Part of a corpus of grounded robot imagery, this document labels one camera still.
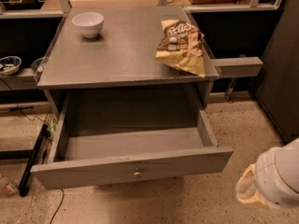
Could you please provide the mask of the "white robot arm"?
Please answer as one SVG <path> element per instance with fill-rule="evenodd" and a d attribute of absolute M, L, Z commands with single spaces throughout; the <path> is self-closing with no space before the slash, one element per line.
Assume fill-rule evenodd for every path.
<path fill-rule="evenodd" d="M 244 204 L 269 208 L 299 206 L 299 138 L 272 147 L 250 164 L 235 187 Z"/>

